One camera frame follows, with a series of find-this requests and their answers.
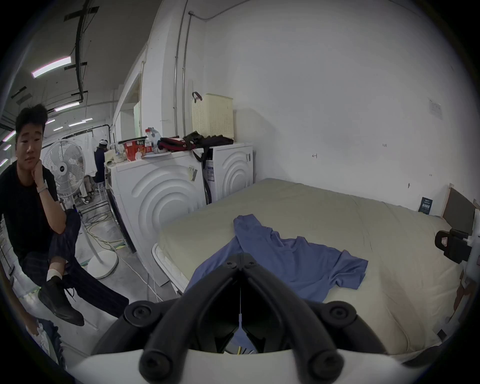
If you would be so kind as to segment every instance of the label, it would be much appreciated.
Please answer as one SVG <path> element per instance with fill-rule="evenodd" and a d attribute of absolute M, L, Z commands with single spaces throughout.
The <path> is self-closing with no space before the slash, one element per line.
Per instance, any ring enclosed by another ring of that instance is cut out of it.
<path fill-rule="evenodd" d="M 197 170 L 191 165 L 188 167 L 188 176 L 191 181 L 195 181 L 197 177 Z"/>
<path fill-rule="evenodd" d="M 215 176 L 213 174 L 213 167 L 207 166 L 207 180 L 208 181 L 215 181 Z"/>

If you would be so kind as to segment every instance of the red bag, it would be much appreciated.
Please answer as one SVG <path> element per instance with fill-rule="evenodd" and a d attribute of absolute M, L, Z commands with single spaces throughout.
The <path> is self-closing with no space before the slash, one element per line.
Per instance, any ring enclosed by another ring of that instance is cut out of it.
<path fill-rule="evenodd" d="M 190 149 L 194 149 L 195 145 L 191 144 L 189 145 L 189 148 L 187 148 L 187 145 L 184 140 L 175 140 L 175 139 L 169 139 L 167 137 L 162 137 L 158 141 L 158 148 L 160 149 L 165 148 L 168 151 L 178 152 L 178 151 L 189 151 Z"/>

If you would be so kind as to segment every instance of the black bag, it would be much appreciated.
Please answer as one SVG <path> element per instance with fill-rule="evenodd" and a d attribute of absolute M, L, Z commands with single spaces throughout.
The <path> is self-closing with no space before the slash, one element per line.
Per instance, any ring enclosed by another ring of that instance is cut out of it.
<path fill-rule="evenodd" d="M 229 139 L 228 137 L 223 137 L 222 135 L 203 137 L 197 131 L 188 134 L 183 139 L 185 140 L 187 149 L 194 149 L 194 148 L 204 149 L 202 156 L 198 156 L 195 153 L 195 151 L 192 151 L 195 158 L 202 163 L 202 170 L 205 169 L 208 151 L 210 150 L 210 147 L 233 144 L 233 139 Z M 205 187 L 205 197 L 207 200 L 207 204 L 210 204 L 212 202 L 212 192 L 210 191 L 210 187 L 208 186 L 208 183 L 207 183 L 207 180 L 205 180 L 205 177 L 204 177 L 204 187 Z"/>

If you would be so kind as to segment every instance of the laundry basket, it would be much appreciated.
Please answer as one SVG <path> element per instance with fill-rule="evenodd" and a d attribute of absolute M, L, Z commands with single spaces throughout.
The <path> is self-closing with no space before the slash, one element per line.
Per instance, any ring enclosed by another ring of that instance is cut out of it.
<path fill-rule="evenodd" d="M 192 127 L 205 137 L 223 135 L 233 139 L 233 99 L 207 93 L 192 100 Z"/>

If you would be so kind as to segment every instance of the fan grille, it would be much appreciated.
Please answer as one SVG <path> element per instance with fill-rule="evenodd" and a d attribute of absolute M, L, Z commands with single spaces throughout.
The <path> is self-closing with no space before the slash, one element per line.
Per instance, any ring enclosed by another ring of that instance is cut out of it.
<path fill-rule="evenodd" d="M 82 149 L 68 140 L 52 144 L 43 159 L 43 165 L 55 177 L 58 197 L 72 196 L 80 188 L 85 176 Z"/>

